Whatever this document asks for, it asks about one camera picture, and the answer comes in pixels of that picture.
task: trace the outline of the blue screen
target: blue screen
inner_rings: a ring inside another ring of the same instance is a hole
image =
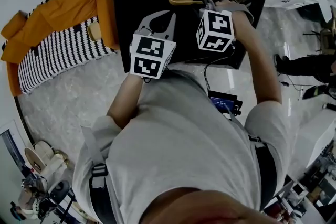
[[[222,109],[227,110],[226,106],[230,109],[230,111],[234,109],[234,101],[217,98],[217,97],[210,97],[210,100],[219,110],[222,110]]]

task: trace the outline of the striped blanket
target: striped blanket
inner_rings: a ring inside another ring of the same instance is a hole
[[[115,53],[103,44],[102,39],[92,41],[88,26],[98,21],[93,17],[60,32],[52,32],[36,47],[31,47],[24,60],[18,65],[18,78],[23,93],[31,93],[42,83],[58,74]]]

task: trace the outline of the black table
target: black table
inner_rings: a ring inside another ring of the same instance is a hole
[[[250,3],[249,10],[255,18],[254,27],[258,24],[264,2],[265,0],[247,0],[244,3]],[[235,49],[229,46],[223,53],[198,49],[196,41],[196,32],[200,24],[198,10],[204,7],[203,4],[174,6],[168,0],[114,0],[114,6],[120,51],[125,72],[129,72],[130,70],[129,45],[132,42],[134,31],[137,30],[141,20],[145,16],[160,10],[170,10],[171,12],[152,21],[150,27],[155,32],[165,31],[172,13],[176,13],[173,39],[176,42],[176,49],[170,63],[207,64],[216,59],[228,57],[227,59],[217,61],[215,64],[223,65],[226,68],[238,69],[245,56],[246,50],[239,42],[235,42]]]

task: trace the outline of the shoulder strap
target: shoulder strap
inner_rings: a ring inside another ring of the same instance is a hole
[[[245,131],[242,124],[234,117],[231,111],[231,120],[236,123],[243,131]],[[259,137],[248,136],[251,142],[255,144],[256,155],[259,163],[260,178],[261,178],[261,203],[260,211],[273,199],[277,188],[278,175],[275,167],[275,162],[271,152],[266,143],[262,142]]]
[[[89,150],[89,153],[91,154],[92,162],[94,164],[91,170],[91,178],[89,180],[90,196],[93,209],[103,224],[117,224],[112,208],[109,188],[106,184],[106,181],[109,180],[109,172],[107,170],[105,160],[101,155],[99,145],[97,144],[97,141],[92,133],[92,129],[82,127],[82,133],[85,139],[85,144]]]

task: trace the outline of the black pants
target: black pants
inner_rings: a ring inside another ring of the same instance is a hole
[[[334,55],[306,56],[292,61],[279,61],[277,70],[291,76],[314,76],[318,81],[329,83],[334,61]]]

